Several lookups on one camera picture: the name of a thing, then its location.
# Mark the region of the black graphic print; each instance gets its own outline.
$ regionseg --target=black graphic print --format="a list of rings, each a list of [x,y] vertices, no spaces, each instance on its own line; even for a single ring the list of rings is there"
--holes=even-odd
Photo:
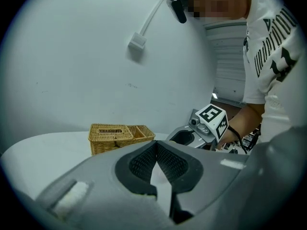
[[[278,49],[283,41],[290,35],[291,28],[296,27],[297,21],[293,18],[286,7],[282,8],[279,14],[274,19],[263,19],[268,29],[269,35],[262,41],[262,48],[258,50],[254,57],[254,63],[256,68],[257,77],[259,78],[263,64],[268,60],[268,57],[272,54],[272,51]],[[289,51],[282,48],[282,58],[285,59],[287,67],[279,71],[277,69],[276,62],[273,60],[271,69],[274,74],[278,75],[276,78],[278,81],[283,81],[286,75],[290,72],[291,67],[296,63],[295,60],[290,58]]]
[[[246,32],[246,37],[244,38],[243,45],[246,47],[246,53],[247,53],[248,52],[248,31]]]
[[[271,67],[270,69],[273,70],[273,72],[276,74],[276,75],[279,75],[276,80],[279,81],[279,82],[282,82],[285,77],[288,75],[288,73],[291,71],[292,67],[295,65],[296,61],[295,60],[292,60],[290,58],[290,54],[289,54],[289,51],[286,50],[285,48],[282,48],[282,58],[285,59],[286,63],[287,63],[287,67],[282,70],[282,71],[279,71],[277,69],[277,65],[276,65],[276,62],[273,60],[272,61],[272,64],[271,64]]]

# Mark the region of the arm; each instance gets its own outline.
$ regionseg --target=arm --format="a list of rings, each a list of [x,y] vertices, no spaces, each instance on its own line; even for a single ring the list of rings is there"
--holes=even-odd
[[[262,121],[261,115],[264,113],[264,104],[247,104],[240,112],[229,121],[229,125],[234,128],[241,138],[255,130]],[[226,130],[223,138],[219,142],[218,149],[223,144],[238,140],[236,135],[230,130]]]

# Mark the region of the hand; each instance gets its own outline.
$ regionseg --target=hand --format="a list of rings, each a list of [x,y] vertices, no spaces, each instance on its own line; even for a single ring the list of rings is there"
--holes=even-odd
[[[222,139],[217,144],[217,149],[221,150],[225,143],[233,142],[235,140],[237,140],[237,137],[235,136],[235,134],[233,132],[231,132],[230,130],[226,130],[226,132],[223,135]]]

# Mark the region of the white t-shirt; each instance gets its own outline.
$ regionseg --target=white t-shirt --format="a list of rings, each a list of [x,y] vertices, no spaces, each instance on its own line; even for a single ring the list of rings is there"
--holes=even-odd
[[[291,127],[276,90],[302,54],[305,40],[282,0],[251,0],[247,26],[243,102],[265,104],[259,141],[267,142]]]

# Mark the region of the gray plastic part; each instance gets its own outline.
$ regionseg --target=gray plastic part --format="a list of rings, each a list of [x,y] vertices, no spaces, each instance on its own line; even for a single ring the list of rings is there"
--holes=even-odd
[[[14,189],[19,201],[25,207],[25,209],[37,220],[37,222],[47,230],[76,230],[75,227],[66,224],[49,214],[43,209],[36,201],[30,198],[25,193]]]
[[[142,143],[89,158],[52,183],[39,199],[60,181],[75,179],[94,183],[79,209],[75,225],[79,229],[253,230],[271,218],[301,183],[307,164],[306,134],[307,127],[291,128],[270,143],[256,145],[250,156],[189,149],[166,141],[197,158],[204,168],[203,178],[193,190],[177,195],[180,207],[195,214],[178,225],[162,212],[155,197],[132,194],[116,180],[117,159]],[[244,162],[245,168],[221,165],[225,158]],[[62,229],[63,224],[39,210],[38,204],[29,204],[35,209],[31,211],[35,218]]]
[[[165,142],[182,152],[187,152],[185,146],[169,141]],[[245,163],[248,156],[201,149],[189,149],[187,153],[202,163],[204,171],[194,189],[187,193],[178,194],[177,198],[182,210],[196,215],[214,202],[240,173],[240,170],[223,166],[220,162],[223,159],[228,159]]]
[[[193,109],[191,117],[189,119],[190,128],[192,128],[195,131],[195,133],[197,133],[207,144],[213,143],[215,141],[215,136],[209,131],[208,128],[203,128],[204,126],[206,126],[205,124],[201,126],[201,130],[198,129],[198,124],[200,124],[200,119],[195,114],[196,112],[198,112],[198,110]],[[192,119],[196,120],[196,125],[192,124],[191,122]]]
[[[37,198],[45,205],[58,185],[71,180],[93,184],[91,192],[81,206],[74,209],[66,222],[80,229],[162,229],[173,226],[173,221],[156,202],[155,196],[131,193],[117,179],[115,164],[123,155],[133,152],[149,142],[134,144],[124,149],[95,155],[61,176]]]
[[[41,202],[38,200],[38,203],[46,210],[51,209],[76,183],[74,179],[60,181],[46,194],[44,200]]]
[[[165,140],[170,140],[175,134],[177,134],[179,131],[181,130],[187,130],[187,131],[192,131],[192,129],[188,126],[182,126],[179,127],[177,129],[175,129]],[[206,142],[195,132],[192,133],[192,135],[194,136],[194,140],[188,144],[188,147],[192,147],[192,148],[202,148],[203,146],[206,145]]]

